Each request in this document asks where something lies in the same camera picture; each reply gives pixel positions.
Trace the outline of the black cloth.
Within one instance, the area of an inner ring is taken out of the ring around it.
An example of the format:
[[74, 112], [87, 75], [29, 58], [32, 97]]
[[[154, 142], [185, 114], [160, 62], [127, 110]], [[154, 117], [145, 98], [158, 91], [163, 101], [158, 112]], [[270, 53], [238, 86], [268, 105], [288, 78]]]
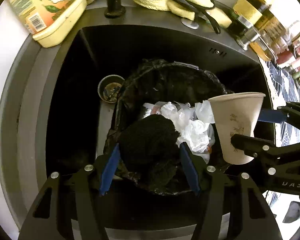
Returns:
[[179, 132], [172, 120], [149, 115], [125, 129], [119, 138], [121, 159], [138, 184], [154, 190], [166, 186], [180, 162]]

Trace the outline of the sink drain strainer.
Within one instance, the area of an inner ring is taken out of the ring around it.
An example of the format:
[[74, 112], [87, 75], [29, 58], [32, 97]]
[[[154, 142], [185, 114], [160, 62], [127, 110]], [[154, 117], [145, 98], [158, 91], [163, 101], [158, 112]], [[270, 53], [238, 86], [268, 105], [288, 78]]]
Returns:
[[108, 75], [104, 77], [99, 82], [97, 89], [100, 99], [106, 103], [117, 102], [117, 95], [124, 81], [124, 78], [119, 75]]

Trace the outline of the blue patterned tablecloth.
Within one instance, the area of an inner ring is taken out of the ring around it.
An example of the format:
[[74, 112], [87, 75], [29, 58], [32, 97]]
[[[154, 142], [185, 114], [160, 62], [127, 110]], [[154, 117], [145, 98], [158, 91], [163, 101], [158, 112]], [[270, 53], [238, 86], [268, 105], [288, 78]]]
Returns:
[[[262, 59], [259, 59], [259, 62], [266, 78], [270, 92], [270, 102], [274, 110], [285, 106], [288, 102], [300, 102], [300, 91], [286, 71]], [[274, 141], [276, 146], [287, 146], [300, 142], [299, 129], [286, 122], [275, 124], [274, 127]]]

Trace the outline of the dark kitchen sink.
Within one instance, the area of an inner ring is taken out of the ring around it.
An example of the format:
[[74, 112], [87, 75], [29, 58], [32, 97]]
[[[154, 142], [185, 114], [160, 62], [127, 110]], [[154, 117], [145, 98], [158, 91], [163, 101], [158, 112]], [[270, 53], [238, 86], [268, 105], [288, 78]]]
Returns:
[[27, 37], [17, 46], [0, 99], [0, 180], [17, 227], [48, 172], [110, 152], [144, 103], [260, 92], [271, 106], [257, 56], [226, 31], [122, 2], [115, 19], [104, 16], [106, 0], [93, 2], [60, 45]]

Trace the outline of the beige paper cup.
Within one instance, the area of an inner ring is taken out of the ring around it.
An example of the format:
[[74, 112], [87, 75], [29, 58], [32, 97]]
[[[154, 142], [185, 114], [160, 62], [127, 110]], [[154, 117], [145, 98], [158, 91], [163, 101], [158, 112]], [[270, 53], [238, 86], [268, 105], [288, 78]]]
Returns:
[[246, 164], [253, 160], [232, 146], [234, 134], [254, 136], [254, 129], [266, 95], [263, 93], [235, 93], [210, 98], [215, 126], [217, 129], [223, 159], [234, 165]]

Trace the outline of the red label sauce bottle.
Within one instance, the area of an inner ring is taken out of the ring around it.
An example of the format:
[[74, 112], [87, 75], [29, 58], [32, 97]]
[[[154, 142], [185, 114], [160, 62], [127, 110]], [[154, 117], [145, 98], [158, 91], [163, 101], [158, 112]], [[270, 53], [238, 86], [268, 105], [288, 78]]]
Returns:
[[300, 71], [300, 46], [293, 48], [292, 51], [285, 50], [277, 56], [277, 64], [281, 69], [288, 72]]

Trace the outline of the large cooking oil jug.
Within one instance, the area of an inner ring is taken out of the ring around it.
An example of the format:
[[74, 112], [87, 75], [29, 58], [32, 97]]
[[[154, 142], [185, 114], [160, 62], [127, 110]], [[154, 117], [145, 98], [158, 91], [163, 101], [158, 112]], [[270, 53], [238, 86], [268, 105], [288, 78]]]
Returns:
[[269, 10], [254, 27], [260, 34], [250, 47], [266, 62], [275, 61], [277, 64], [286, 63], [292, 57], [300, 57], [300, 21], [284, 27], [277, 17]]

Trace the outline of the green yellow label bottle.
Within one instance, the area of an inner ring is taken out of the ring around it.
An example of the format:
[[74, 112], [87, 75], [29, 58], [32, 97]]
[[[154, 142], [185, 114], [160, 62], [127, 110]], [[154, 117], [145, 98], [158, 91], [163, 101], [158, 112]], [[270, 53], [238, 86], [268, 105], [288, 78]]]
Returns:
[[228, 30], [235, 36], [245, 34], [263, 13], [272, 5], [274, 0], [237, 0], [232, 7], [231, 17], [233, 22]]

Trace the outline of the yellow sponge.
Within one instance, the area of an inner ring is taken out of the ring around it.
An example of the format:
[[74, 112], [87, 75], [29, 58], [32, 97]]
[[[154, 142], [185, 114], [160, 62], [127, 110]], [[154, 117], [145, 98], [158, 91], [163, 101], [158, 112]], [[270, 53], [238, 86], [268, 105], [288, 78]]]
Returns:
[[226, 13], [219, 8], [213, 8], [206, 11], [222, 28], [228, 28], [232, 24], [232, 20], [226, 15]]

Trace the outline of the white tissue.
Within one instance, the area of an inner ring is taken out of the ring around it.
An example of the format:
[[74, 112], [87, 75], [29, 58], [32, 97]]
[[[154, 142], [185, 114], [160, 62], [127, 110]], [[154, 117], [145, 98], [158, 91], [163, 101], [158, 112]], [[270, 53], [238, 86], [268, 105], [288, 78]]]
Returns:
[[213, 127], [200, 120], [190, 120], [177, 139], [177, 145], [186, 142], [194, 154], [206, 154], [215, 143]]

